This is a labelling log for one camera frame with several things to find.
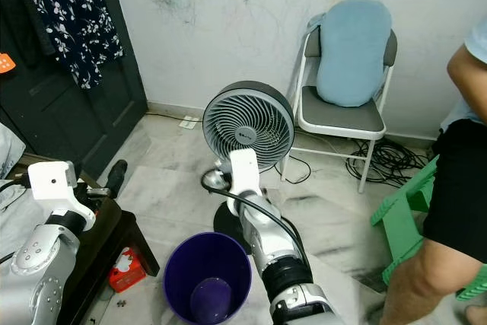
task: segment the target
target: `orange tag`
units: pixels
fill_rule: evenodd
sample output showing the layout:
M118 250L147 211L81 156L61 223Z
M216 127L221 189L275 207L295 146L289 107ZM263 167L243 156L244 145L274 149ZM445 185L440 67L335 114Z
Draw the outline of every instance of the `orange tag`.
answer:
M6 53L0 53L0 74L9 72L15 67L14 60Z

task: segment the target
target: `purple bucket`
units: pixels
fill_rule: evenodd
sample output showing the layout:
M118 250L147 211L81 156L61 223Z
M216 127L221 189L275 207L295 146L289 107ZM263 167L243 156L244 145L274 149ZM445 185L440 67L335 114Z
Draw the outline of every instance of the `purple bucket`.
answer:
M173 252L164 272L164 293L174 313L187 323L214 325L244 304L252 282L245 250L231 237L204 232Z

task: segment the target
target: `black floral dress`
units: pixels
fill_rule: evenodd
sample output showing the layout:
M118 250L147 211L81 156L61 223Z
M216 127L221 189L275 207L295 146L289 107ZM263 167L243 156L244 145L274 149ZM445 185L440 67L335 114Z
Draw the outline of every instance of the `black floral dress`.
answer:
M101 81L99 64L123 55L104 0L33 0L56 49L56 60L82 89Z

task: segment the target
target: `green plastic stool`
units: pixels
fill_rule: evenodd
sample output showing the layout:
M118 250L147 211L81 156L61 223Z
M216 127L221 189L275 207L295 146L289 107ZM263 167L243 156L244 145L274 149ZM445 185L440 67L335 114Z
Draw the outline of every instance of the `green plastic stool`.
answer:
M382 272L389 285L394 269L414 256L422 245L423 236L418 232L412 211L428 212L433 193L434 173L438 156L421 169L394 194L386 197L372 215L371 224L384 223L393 262ZM466 301L487 291L487 264L475 280L457 293L457 300Z

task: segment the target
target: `chair backrest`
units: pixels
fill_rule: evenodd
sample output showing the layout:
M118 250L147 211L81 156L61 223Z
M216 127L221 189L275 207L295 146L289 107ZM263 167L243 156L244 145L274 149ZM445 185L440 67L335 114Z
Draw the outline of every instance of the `chair backrest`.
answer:
M311 31L304 51L306 57L321 57L320 32L320 26ZM394 31L390 30L390 36L387 40L386 49L384 50L384 66L393 66L396 61L396 54L397 38Z

